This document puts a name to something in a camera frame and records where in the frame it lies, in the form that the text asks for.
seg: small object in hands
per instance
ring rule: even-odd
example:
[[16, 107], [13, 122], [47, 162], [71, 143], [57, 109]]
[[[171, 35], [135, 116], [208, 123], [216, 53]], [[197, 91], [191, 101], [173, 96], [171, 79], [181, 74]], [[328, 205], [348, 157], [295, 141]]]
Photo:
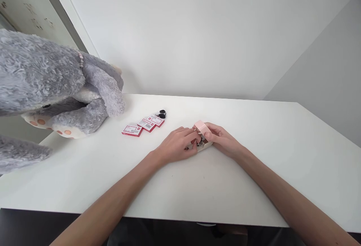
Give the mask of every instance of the small object in hands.
[[152, 132], [152, 130], [155, 128], [155, 123], [148, 119], [142, 119], [137, 125], [141, 126], [148, 132]]
[[[208, 147], [210, 147], [213, 142], [211, 141], [208, 141], [205, 137], [206, 135], [206, 132], [210, 132], [210, 129], [205, 125], [205, 123], [203, 123], [201, 120], [199, 120], [198, 122], [196, 122], [193, 126], [193, 129], [198, 132], [198, 134], [200, 135], [201, 137], [201, 140], [200, 142], [197, 144], [197, 151], [200, 152]], [[185, 149], [188, 150], [188, 149], [192, 149], [193, 147], [193, 144], [189, 144]]]
[[161, 127], [161, 125], [163, 125], [163, 123], [164, 123], [164, 120], [163, 119], [161, 119], [161, 118], [159, 118], [159, 117], [156, 117], [156, 116], [154, 116], [154, 115], [151, 115], [151, 116], [149, 116], [148, 118], [147, 118], [149, 121], [152, 121], [153, 123], [155, 123], [155, 125], [157, 126], [157, 127]]
[[165, 119], [165, 116], [167, 115], [167, 113], [165, 112], [165, 110], [160, 110], [159, 114], [156, 114], [155, 116], [158, 116], [162, 119]]
[[121, 133], [124, 135], [139, 137], [142, 130], [143, 128], [141, 126], [127, 125]]

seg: white table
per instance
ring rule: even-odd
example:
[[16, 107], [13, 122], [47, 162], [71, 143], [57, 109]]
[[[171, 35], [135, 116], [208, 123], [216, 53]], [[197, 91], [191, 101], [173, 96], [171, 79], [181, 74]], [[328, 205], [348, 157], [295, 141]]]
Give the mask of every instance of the white table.
[[[36, 165], [0, 178], [0, 207], [84, 212], [156, 148], [173, 129], [201, 119], [222, 125], [262, 162], [349, 232], [361, 232], [361, 148], [298, 103], [124, 95], [127, 110], [91, 137], [52, 133], [55, 150]], [[125, 125], [160, 109], [161, 128], [139, 138]], [[214, 147], [167, 165], [144, 187], [126, 216], [287, 226], [265, 194]]]

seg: small cardboard box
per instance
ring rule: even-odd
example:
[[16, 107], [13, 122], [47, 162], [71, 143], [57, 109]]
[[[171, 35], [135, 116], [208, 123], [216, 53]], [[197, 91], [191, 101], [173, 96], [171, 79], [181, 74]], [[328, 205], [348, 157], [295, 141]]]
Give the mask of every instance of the small cardboard box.
[[139, 137], [142, 130], [143, 128], [141, 126], [127, 125], [121, 133], [124, 135]]
[[149, 117], [147, 118], [147, 120], [152, 121], [152, 122], [155, 123], [155, 125], [156, 125], [157, 127], [159, 127], [159, 128], [160, 128], [161, 125], [163, 125], [163, 123], [164, 123], [164, 119], [159, 118], [159, 117], [156, 117], [155, 115], [149, 116]]
[[141, 126], [148, 132], [152, 132], [152, 130], [155, 128], [155, 123], [148, 119], [142, 119], [137, 125]]

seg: gray plush toy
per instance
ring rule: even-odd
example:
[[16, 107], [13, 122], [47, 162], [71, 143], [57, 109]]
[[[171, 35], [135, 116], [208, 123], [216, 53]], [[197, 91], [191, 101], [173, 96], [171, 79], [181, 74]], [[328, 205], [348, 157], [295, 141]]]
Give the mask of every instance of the gray plush toy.
[[[0, 116], [21, 114], [63, 137], [95, 132], [124, 112], [121, 71], [35, 35], [0, 29]], [[51, 149], [0, 135], [0, 174], [46, 159]]]

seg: dark floor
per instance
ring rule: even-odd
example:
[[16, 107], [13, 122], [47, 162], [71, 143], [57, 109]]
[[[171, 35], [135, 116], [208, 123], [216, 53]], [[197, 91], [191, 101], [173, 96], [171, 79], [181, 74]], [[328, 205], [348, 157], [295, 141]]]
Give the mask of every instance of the dark floor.
[[[48, 246], [78, 216], [79, 214], [0, 209], [0, 245]], [[161, 240], [157, 239], [157, 245], [243, 246], [247, 243], [247, 236], [223, 234], [218, 232], [218, 228], [203, 227], [194, 222], [154, 220], [152, 225], [154, 230], [161, 231], [158, 232], [162, 236]], [[352, 233], [351, 235], [359, 243], [361, 242], [361, 234]]]

